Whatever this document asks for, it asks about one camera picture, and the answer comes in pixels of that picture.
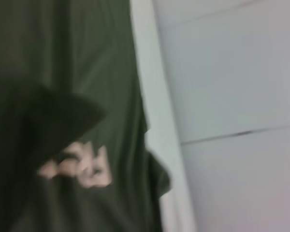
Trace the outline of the dark green FREE! t-shirt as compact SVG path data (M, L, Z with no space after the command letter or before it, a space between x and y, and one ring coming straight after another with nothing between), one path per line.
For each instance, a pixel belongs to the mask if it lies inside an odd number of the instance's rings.
M0 0L0 232L163 232L130 0Z

